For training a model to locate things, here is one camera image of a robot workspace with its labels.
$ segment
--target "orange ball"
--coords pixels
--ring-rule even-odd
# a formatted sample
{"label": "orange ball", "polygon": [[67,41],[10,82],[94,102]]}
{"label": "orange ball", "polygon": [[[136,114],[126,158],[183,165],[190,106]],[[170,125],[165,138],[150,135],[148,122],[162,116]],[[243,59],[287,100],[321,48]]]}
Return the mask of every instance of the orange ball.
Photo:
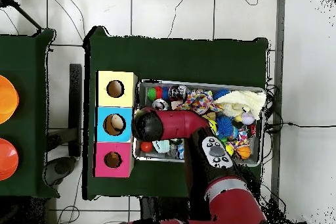
{"label": "orange ball", "polygon": [[241,159],[246,160],[251,155],[251,150],[248,146],[243,146],[237,149],[237,154]]}
{"label": "orange ball", "polygon": [[141,142],[140,148],[143,152],[150,152],[153,149],[153,144],[152,142]]}

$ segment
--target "green ball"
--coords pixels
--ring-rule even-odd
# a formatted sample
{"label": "green ball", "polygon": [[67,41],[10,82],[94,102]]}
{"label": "green ball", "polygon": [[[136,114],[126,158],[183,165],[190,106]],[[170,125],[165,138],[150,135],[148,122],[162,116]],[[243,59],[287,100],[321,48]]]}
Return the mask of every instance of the green ball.
{"label": "green ball", "polygon": [[156,99],[156,90],[154,88],[150,88],[147,92],[147,97],[151,100],[151,101],[155,101]]}
{"label": "green ball", "polygon": [[227,139],[227,138],[223,138],[223,139],[221,139],[221,141],[222,141],[222,143],[223,143],[224,145],[226,145],[226,142],[228,142],[228,139]]}

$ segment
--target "round hole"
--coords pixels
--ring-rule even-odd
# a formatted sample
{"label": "round hole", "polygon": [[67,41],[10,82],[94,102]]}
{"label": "round hole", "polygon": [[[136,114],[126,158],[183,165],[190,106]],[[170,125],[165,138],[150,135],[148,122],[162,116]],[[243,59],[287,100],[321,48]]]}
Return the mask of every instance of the round hole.
{"label": "round hole", "polygon": [[109,152],[104,157],[104,163],[109,168],[118,168],[121,164],[121,156],[117,152]]}
{"label": "round hole", "polygon": [[111,114],[104,120],[103,128],[107,134],[117,136],[126,128],[126,121],[118,114]]}
{"label": "round hole", "polygon": [[121,97],[124,94],[124,86],[121,81],[113,80],[110,81],[106,87],[108,95],[114,97],[115,99]]}

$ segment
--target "white cloth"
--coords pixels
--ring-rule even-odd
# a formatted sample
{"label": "white cloth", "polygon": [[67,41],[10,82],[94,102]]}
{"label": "white cloth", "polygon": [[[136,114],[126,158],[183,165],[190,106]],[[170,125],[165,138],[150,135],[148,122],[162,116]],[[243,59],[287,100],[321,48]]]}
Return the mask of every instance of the white cloth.
{"label": "white cloth", "polygon": [[232,91],[214,101],[214,104],[222,108],[222,113],[228,117],[236,117],[244,111],[251,111],[253,117],[259,120],[261,108],[266,102],[265,93],[251,91]]}

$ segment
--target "green table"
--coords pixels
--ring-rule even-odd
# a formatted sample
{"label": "green table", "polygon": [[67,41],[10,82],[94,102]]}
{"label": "green table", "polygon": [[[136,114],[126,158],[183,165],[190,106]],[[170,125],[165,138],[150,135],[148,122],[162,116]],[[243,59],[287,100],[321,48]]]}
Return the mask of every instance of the green table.
{"label": "green table", "polygon": [[0,138],[19,155],[14,175],[0,181],[0,196],[58,197],[43,181],[46,149],[45,58],[54,30],[40,34],[0,35],[0,74],[18,91],[20,102],[12,118],[0,124]]}
{"label": "green table", "polygon": [[[265,38],[183,40],[145,37],[108,37],[94,27],[84,40],[85,86],[83,197],[161,196],[186,197],[184,164],[135,160],[130,178],[92,176],[95,72],[134,72],[138,79],[161,79],[252,87],[265,86]],[[261,167],[252,169],[260,177]]]}

